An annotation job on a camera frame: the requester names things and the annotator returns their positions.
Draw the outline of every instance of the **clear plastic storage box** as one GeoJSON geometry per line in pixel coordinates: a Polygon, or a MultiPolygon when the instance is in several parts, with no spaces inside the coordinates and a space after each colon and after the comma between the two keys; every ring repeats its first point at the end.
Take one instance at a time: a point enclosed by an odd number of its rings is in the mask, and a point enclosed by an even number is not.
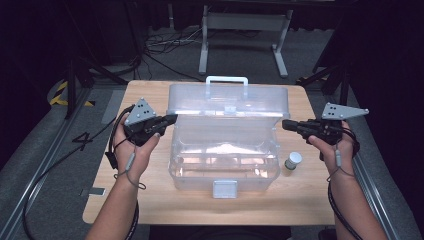
{"type": "Polygon", "coordinates": [[[290,118],[287,88],[221,84],[173,84],[167,114],[178,114],[169,173],[180,190],[264,191],[280,174],[275,125],[290,118]]]}

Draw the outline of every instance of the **forearm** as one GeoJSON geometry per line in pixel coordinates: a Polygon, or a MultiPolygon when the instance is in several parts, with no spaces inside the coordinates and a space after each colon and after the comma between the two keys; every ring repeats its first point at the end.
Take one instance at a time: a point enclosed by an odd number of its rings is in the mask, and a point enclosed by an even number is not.
{"type": "MultiPolygon", "coordinates": [[[[331,178],[331,191],[338,209],[362,239],[387,239],[356,179],[342,172],[331,178]]],[[[336,217],[338,239],[354,239],[336,217]]]]}
{"type": "Polygon", "coordinates": [[[138,188],[118,177],[86,239],[125,239],[131,227],[138,188]]]}

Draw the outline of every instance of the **black cable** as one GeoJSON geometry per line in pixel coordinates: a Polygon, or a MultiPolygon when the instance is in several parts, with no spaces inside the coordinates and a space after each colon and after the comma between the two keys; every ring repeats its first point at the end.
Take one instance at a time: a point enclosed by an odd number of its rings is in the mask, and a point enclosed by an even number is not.
{"type": "Polygon", "coordinates": [[[81,60],[82,63],[94,68],[97,72],[103,74],[104,76],[108,77],[109,79],[113,80],[114,82],[116,82],[120,85],[128,85],[128,81],[116,76],[115,74],[113,74],[109,70],[107,70],[107,69],[103,68],[102,66],[92,62],[91,60],[89,60],[87,58],[83,58],[83,57],[80,57],[79,60],[81,60]]]}
{"type": "Polygon", "coordinates": [[[128,5],[127,5],[128,3],[126,1],[122,1],[122,4],[124,6],[125,16],[127,18],[128,26],[130,27],[131,40],[133,42],[135,52],[137,53],[137,56],[140,56],[140,48],[138,47],[137,38],[136,38],[135,33],[134,33],[134,26],[133,26],[133,23],[131,21],[130,12],[129,12],[128,5]]]}
{"type": "Polygon", "coordinates": [[[165,68],[167,68],[167,69],[169,69],[169,70],[171,70],[171,71],[173,71],[173,72],[177,73],[177,74],[180,74],[180,75],[182,75],[182,76],[185,76],[185,77],[188,77],[188,78],[191,78],[191,79],[195,79],[195,80],[197,80],[197,81],[199,81],[199,82],[204,82],[202,79],[199,79],[199,78],[197,78],[197,77],[193,77],[193,76],[190,76],[190,75],[187,75],[187,74],[184,74],[184,73],[178,72],[177,70],[174,70],[174,69],[172,69],[172,68],[170,68],[170,67],[166,66],[165,64],[163,64],[163,63],[161,63],[160,61],[156,60],[155,58],[153,58],[153,57],[152,57],[152,56],[150,56],[149,54],[146,54],[146,56],[147,56],[148,58],[152,59],[153,61],[155,61],[155,62],[159,63],[160,65],[164,66],[165,68]]]}
{"type": "Polygon", "coordinates": [[[343,226],[346,228],[346,230],[349,231],[350,234],[355,239],[362,240],[362,238],[359,236],[359,234],[350,226],[350,224],[347,222],[347,220],[343,217],[342,213],[340,212],[339,208],[336,205],[336,202],[333,198],[333,193],[331,192],[331,181],[328,182],[328,200],[330,202],[331,208],[333,209],[334,213],[336,214],[337,218],[340,220],[340,222],[343,224],[343,226]]]}
{"type": "MultiPolygon", "coordinates": [[[[186,34],[184,37],[186,37],[186,36],[191,36],[193,33],[195,33],[196,31],[190,31],[190,32],[180,32],[180,35],[182,35],[182,34],[186,34]]],[[[146,41],[148,41],[148,39],[150,39],[150,38],[152,38],[152,37],[154,37],[154,38],[156,38],[156,37],[160,37],[161,38],[161,40],[160,41],[156,41],[156,42],[164,42],[164,40],[163,40],[163,36],[164,35],[171,35],[171,37],[172,36],[174,36],[176,33],[175,32],[171,32],[171,33],[161,33],[161,34],[155,34],[155,35],[150,35],[147,39],[146,39],[146,41]]]]}
{"type": "Polygon", "coordinates": [[[72,151],[68,152],[65,156],[63,156],[62,158],[60,158],[57,162],[55,162],[52,166],[50,166],[45,172],[43,172],[34,181],[34,183],[32,184],[32,186],[29,188],[28,194],[25,196],[25,203],[24,203],[24,207],[22,209],[22,225],[23,225],[25,234],[27,235],[27,237],[30,240],[34,240],[34,237],[31,235],[31,231],[28,228],[26,214],[27,214],[27,208],[28,208],[29,198],[31,197],[31,195],[32,195],[35,187],[46,176],[47,173],[49,173],[51,170],[53,170],[55,167],[57,167],[59,164],[61,164],[64,160],[66,160],[73,153],[75,153],[76,151],[78,151],[79,149],[81,149],[82,147],[84,147],[86,144],[92,142],[93,139],[96,138],[98,135],[100,135],[102,132],[104,132],[113,123],[113,121],[115,121],[115,118],[112,121],[110,121],[105,127],[103,127],[99,132],[97,132],[93,137],[91,137],[90,139],[88,139],[87,141],[85,141],[84,143],[82,143],[80,146],[76,147],[72,151]]]}
{"type": "Polygon", "coordinates": [[[151,80],[152,79],[152,77],[153,77],[153,75],[152,75],[152,72],[150,71],[150,66],[149,66],[149,64],[146,62],[146,60],[144,60],[144,58],[143,57],[141,57],[141,60],[146,64],[146,66],[147,66],[147,72],[149,73],[149,80],[151,80]]]}
{"type": "Polygon", "coordinates": [[[84,42],[84,45],[85,45],[85,47],[87,48],[87,51],[90,53],[91,57],[92,57],[92,58],[93,58],[96,62],[98,62],[98,60],[97,60],[97,59],[96,59],[96,57],[94,56],[93,52],[91,51],[91,48],[90,48],[90,46],[88,45],[87,40],[85,39],[84,35],[82,34],[81,29],[78,27],[78,24],[77,24],[77,22],[76,22],[76,20],[75,20],[75,18],[74,18],[74,16],[73,16],[73,14],[72,14],[71,10],[69,9],[68,4],[66,3],[66,1],[65,1],[65,0],[62,0],[62,3],[63,3],[63,5],[64,5],[64,6],[65,6],[65,8],[66,8],[66,12],[67,12],[68,16],[71,18],[71,20],[72,20],[72,23],[73,23],[74,27],[77,29],[78,34],[79,34],[79,36],[81,37],[81,40],[84,42]]]}
{"type": "MultiPolygon", "coordinates": [[[[134,65],[130,66],[127,69],[123,69],[123,70],[116,71],[116,72],[111,72],[111,73],[114,74],[114,75],[116,75],[116,76],[121,76],[121,75],[124,75],[124,74],[127,74],[127,73],[130,73],[130,72],[134,71],[135,69],[137,69],[139,67],[139,65],[140,64],[137,63],[137,64],[134,64],[134,65]]],[[[108,76],[106,76],[104,74],[101,74],[101,73],[90,72],[90,74],[93,77],[95,77],[95,78],[108,78],[108,76]]]]}
{"type": "MultiPolygon", "coordinates": [[[[116,133],[116,129],[118,128],[119,123],[121,122],[121,119],[124,117],[124,115],[126,113],[131,112],[134,109],[135,105],[131,105],[127,108],[125,108],[118,116],[118,118],[116,119],[115,124],[113,125],[112,128],[112,132],[110,133],[109,136],[109,144],[108,144],[108,152],[105,153],[106,157],[108,158],[110,165],[112,166],[113,169],[118,169],[118,161],[116,160],[115,157],[115,152],[113,150],[113,138],[115,137],[115,133],[116,133]]],[[[119,146],[121,143],[123,143],[124,141],[126,141],[128,138],[124,139],[123,141],[121,141],[120,143],[118,143],[118,145],[115,146],[115,148],[117,146],[119,146]]]]}
{"type": "Polygon", "coordinates": [[[149,52],[149,54],[163,54],[163,53],[170,53],[172,51],[174,51],[175,49],[177,49],[178,47],[181,46],[187,46],[193,42],[195,42],[195,40],[200,36],[200,34],[202,33],[201,28],[191,32],[191,33],[187,33],[187,35],[183,36],[183,33],[180,33],[180,36],[178,38],[175,39],[171,39],[175,34],[173,34],[171,37],[169,37],[168,39],[164,40],[163,38],[161,38],[160,41],[153,41],[151,44],[147,44],[148,42],[150,42],[151,40],[149,40],[149,38],[146,39],[146,50],[149,52]],[[154,50],[151,49],[149,47],[158,47],[158,46],[162,46],[161,50],[154,50]]]}
{"type": "Polygon", "coordinates": [[[137,228],[137,224],[138,224],[138,215],[139,215],[139,207],[138,207],[138,201],[136,202],[135,205],[135,211],[134,211],[134,217],[133,217],[133,222],[131,224],[130,230],[128,231],[127,237],[125,238],[125,240],[130,240],[132,239],[132,237],[134,236],[134,232],[137,228]]]}
{"type": "Polygon", "coordinates": [[[359,149],[361,148],[361,145],[360,145],[358,139],[356,138],[355,133],[352,130],[350,130],[348,128],[343,128],[343,133],[347,134],[353,140],[353,153],[352,153],[352,157],[354,157],[356,155],[356,153],[359,152],[359,149]]]}
{"type": "Polygon", "coordinates": [[[138,79],[141,79],[140,72],[138,71],[138,68],[136,68],[135,70],[137,71],[138,79]]]}
{"type": "Polygon", "coordinates": [[[146,190],[146,189],[147,189],[147,186],[146,186],[144,183],[142,183],[142,182],[139,182],[139,183],[135,183],[135,182],[133,182],[133,181],[131,180],[130,176],[128,175],[128,170],[125,170],[125,171],[124,171],[124,172],[122,172],[122,173],[114,174],[114,175],[113,175],[113,177],[114,177],[115,179],[118,179],[118,177],[120,177],[120,176],[122,176],[122,175],[125,175],[125,176],[127,177],[127,179],[128,179],[128,182],[130,182],[130,183],[131,183],[131,185],[133,185],[134,187],[136,187],[136,188],[138,188],[138,189],[141,189],[141,190],[146,190]]]}
{"type": "Polygon", "coordinates": [[[217,30],[217,29],[208,29],[208,32],[212,32],[212,34],[208,34],[207,39],[211,39],[213,37],[215,37],[215,35],[219,32],[222,32],[224,30],[217,30]]]}

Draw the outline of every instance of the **box latch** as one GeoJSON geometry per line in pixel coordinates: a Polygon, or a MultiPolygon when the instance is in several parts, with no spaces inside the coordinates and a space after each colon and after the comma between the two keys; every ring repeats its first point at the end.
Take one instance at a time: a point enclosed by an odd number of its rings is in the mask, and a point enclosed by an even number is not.
{"type": "Polygon", "coordinates": [[[237,181],[215,180],[213,182],[214,198],[237,198],[237,181]]]}

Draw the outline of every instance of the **wooden table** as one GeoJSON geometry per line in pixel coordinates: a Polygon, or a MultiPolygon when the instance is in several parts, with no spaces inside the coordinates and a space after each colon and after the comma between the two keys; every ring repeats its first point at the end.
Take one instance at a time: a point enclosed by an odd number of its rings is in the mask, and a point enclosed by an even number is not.
{"type": "MultiPolygon", "coordinates": [[[[168,106],[167,81],[132,81],[128,84],[119,113],[144,97],[159,116],[168,106]]],[[[305,90],[286,86],[291,119],[315,118],[305,90]]],[[[327,170],[319,160],[319,151],[305,143],[300,135],[277,125],[281,145],[282,174],[265,192],[239,192],[236,199],[214,199],[211,192],[180,191],[168,172],[173,126],[152,153],[150,164],[140,181],[140,224],[199,225],[333,225],[333,211],[327,199],[327,170]],[[303,161],[294,171],[284,167],[290,152],[302,154],[303,161]]],[[[105,188],[104,196],[91,195],[83,213],[87,223],[94,222],[115,179],[109,161],[103,156],[93,187],[105,188]]]]}

